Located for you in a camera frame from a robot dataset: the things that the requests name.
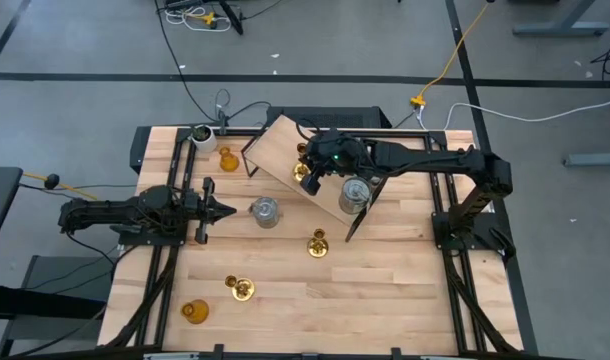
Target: concrete floor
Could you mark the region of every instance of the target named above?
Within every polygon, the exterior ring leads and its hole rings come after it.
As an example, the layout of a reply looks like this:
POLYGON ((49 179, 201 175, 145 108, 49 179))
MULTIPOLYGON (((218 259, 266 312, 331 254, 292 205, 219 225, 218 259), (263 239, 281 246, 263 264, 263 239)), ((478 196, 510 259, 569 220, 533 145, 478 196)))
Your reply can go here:
MULTIPOLYGON (((246 14, 272 0, 241 3, 246 14)), ((457 0, 463 26, 483 1, 457 0)), ((610 47, 601 38, 516 38, 512 24, 549 20, 556 6, 492 4, 466 41, 475 78, 598 80, 592 58, 610 47)), ((0 35, 20 0, 0 0, 0 35)), ((610 0, 583 18, 610 22, 610 0)), ((166 24, 170 42, 190 74, 436 76, 454 47, 444 2, 435 0, 286 0, 246 22, 246 34, 191 32, 166 24), (272 54, 280 54, 277 59, 272 54)), ((33 0, 0 56, 0 72, 171 74, 151 1, 33 0)), ((448 77, 462 76, 454 66, 448 77)), ((191 83, 213 109, 220 88, 234 111, 256 100, 276 105, 381 106, 397 122, 421 85, 191 83)), ((610 89, 479 87, 482 106, 540 117, 610 100, 610 89)), ((436 86, 426 94, 426 125, 442 128, 465 87, 436 86)), ((138 125, 204 119, 175 82, 0 81, 0 165, 69 184, 134 183, 128 151, 138 125)), ((264 120, 256 108, 233 124, 264 120)), ((456 110, 451 128, 473 129, 471 113, 456 110)), ((566 169, 568 153, 610 152, 610 107, 539 124, 485 115, 494 151, 513 166, 507 199, 532 323, 543 355, 610 359, 610 169, 566 169)), ((418 127, 408 121, 404 127, 418 127)), ((131 189, 98 189, 123 198, 131 189)), ((59 234, 62 199, 21 189, 0 233, 0 284, 18 286, 32 255, 91 256, 59 234)), ((107 249, 116 236, 104 228, 80 239, 107 249)))

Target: wooden board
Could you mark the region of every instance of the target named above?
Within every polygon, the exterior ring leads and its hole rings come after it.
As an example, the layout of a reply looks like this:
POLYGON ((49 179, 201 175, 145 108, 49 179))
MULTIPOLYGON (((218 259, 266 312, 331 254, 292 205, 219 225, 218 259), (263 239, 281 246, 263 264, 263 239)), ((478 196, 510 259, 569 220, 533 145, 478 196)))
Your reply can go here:
MULTIPOLYGON (((165 183, 175 133, 176 128, 152 128, 138 191, 165 183)), ((466 131, 449 131, 447 138, 450 149, 473 142, 466 131)), ((219 147, 229 146, 240 156, 248 140, 219 138, 219 147)), ((422 146, 413 139, 390 140, 422 146)), ((204 176, 214 179, 219 201, 239 212, 208 227, 208 245, 198 245, 189 236, 181 249, 165 350, 211 351, 220 343, 234 352, 389 354, 390 348, 400 347, 403 354, 456 354, 442 257, 432 239, 427 174, 390 179, 349 243, 343 241, 345 224, 263 170, 252 179, 242 164, 235 172, 224 172, 214 152, 196 160, 195 189, 200 189, 204 176), (262 229, 247 213, 259 196, 277 199, 282 212, 277 227, 262 229), (306 242, 318 227, 327 232, 330 251, 314 259, 306 252, 306 242), (224 285, 230 274, 256 283, 250 301, 234 300, 224 285), (200 325, 189 324, 180 314, 182 304, 194 299, 210 306, 208 319, 200 325)), ((444 177, 440 179, 446 194, 444 177)), ((461 199, 473 186, 462 176, 456 176, 455 183, 461 199)), ((141 301, 151 251, 138 248, 119 264, 99 344, 118 333, 141 301)), ((481 307, 520 348, 501 259, 490 251, 470 252, 470 258, 481 307)), ((472 348, 470 316, 462 308, 472 348)), ((156 319, 158 309, 155 305, 150 319, 156 319)), ((149 324, 150 343, 155 322, 149 324)))
MULTIPOLYGON (((312 132, 301 128, 303 135, 310 138, 312 132)), ((352 225, 357 215, 350 215, 338 206, 338 198, 346 179, 340 176, 323 176, 318 181, 321 188, 316 196, 305 192, 292 176, 292 169, 298 164, 296 145, 306 143, 296 130, 296 123, 281 115, 246 152, 246 157, 259 168, 265 170, 294 192, 320 206, 345 225, 352 225)))

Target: metal can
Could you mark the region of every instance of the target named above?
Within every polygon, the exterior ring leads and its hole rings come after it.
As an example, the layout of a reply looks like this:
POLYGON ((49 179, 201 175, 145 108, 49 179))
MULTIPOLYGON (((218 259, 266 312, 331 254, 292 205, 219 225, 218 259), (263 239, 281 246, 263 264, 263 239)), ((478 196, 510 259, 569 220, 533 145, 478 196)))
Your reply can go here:
POLYGON ((372 189, 369 183, 358 176, 349 178, 343 184, 338 205, 345 213, 358 214, 367 206, 372 197, 372 189))
POLYGON ((254 215, 258 226, 270 229, 278 224, 278 203, 268 197, 256 199, 250 207, 250 212, 254 215))

